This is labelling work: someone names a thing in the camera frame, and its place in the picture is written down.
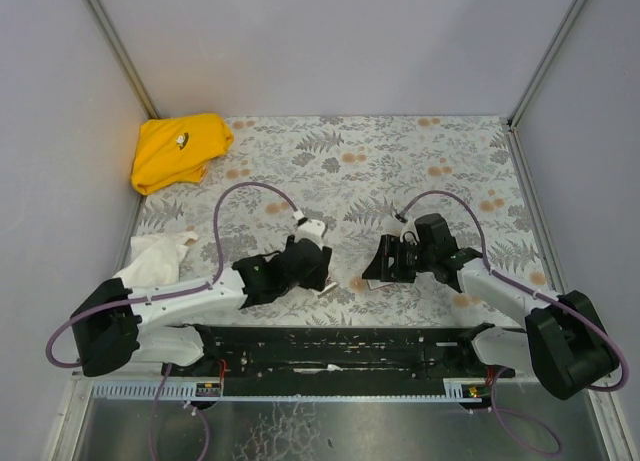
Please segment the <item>red white staple box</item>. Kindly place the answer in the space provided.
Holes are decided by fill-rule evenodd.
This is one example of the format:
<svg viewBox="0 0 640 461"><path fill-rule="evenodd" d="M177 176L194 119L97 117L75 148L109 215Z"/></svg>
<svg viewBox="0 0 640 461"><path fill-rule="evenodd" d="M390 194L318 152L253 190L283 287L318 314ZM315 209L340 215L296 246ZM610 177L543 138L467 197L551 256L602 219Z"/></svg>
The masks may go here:
<svg viewBox="0 0 640 461"><path fill-rule="evenodd" d="M367 281L368 288L370 290L378 290L382 288L386 288L392 285L392 282L383 282L379 280L370 279Z"/></svg>

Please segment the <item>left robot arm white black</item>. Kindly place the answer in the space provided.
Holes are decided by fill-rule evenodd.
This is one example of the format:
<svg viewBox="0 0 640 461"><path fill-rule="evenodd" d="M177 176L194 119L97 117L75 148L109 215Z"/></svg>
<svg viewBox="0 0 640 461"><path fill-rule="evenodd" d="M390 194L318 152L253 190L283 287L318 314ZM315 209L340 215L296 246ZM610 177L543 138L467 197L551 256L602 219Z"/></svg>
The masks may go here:
<svg viewBox="0 0 640 461"><path fill-rule="evenodd" d="M238 260L214 283L133 289L104 281L71 316L82 373L103 376L130 362L190 366L205 354L197 329L205 316L270 304L295 287L321 292L331 255L289 236L283 250Z"/></svg>

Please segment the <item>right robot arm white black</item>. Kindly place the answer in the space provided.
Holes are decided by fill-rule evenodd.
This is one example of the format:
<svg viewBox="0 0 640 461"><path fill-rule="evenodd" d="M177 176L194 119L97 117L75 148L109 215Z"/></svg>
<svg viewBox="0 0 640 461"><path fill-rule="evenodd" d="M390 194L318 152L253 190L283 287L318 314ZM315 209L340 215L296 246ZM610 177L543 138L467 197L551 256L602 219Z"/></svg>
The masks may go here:
<svg viewBox="0 0 640 461"><path fill-rule="evenodd" d="M362 277L412 283L420 273L432 274L439 283L477 297L515 321L516 331L490 324L472 329L471 350L486 365L535 376L558 399L572 397L620 365L586 295L547 294L489 269L479 251L458 246L439 214L418 218L398 236L383 235Z"/></svg>

